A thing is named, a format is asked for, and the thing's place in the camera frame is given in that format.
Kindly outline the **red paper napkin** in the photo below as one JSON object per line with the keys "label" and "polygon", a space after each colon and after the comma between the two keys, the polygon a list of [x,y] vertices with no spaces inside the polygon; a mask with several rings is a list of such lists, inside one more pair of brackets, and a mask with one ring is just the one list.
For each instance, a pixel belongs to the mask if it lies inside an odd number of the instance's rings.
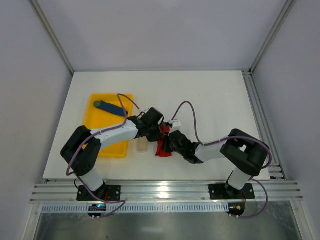
{"label": "red paper napkin", "polygon": [[161,140],[157,142],[157,150],[155,155],[161,158],[168,158],[172,156],[172,149],[169,143],[169,132],[171,127],[167,123],[162,123],[160,125],[160,131],[162,133]]}

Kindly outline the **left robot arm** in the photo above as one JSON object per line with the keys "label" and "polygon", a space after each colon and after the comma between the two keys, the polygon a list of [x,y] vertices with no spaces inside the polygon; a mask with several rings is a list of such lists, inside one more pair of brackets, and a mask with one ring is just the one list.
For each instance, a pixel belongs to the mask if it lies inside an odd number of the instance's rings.
{"label": "left robot arm", "polygon": [[163,120],[163,114],[152,107],[138,116],[126,117],[122,124],[97,129],[78,127],[60,152],[68,164],[66,175],[76,175],[93,199],[107,201],[108,187],[95,168],[100,151],[138,138],[157,142],[162,138]]}

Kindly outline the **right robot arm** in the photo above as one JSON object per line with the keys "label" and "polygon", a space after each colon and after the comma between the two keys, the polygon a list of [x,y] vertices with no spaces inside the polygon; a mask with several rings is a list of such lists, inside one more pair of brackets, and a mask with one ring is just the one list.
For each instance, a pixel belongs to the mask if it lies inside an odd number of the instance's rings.
{"label": "right robot arm", "polygon": [[177,130],[165,134],[158,152],[169,156],[175,152],[193,165],[226,158],[235,166],[224,185],[226,194],[232,199],[242,197],[246,183],[259,176],[273,158],[268,145],[239,129],[209,143],[192,142]]}

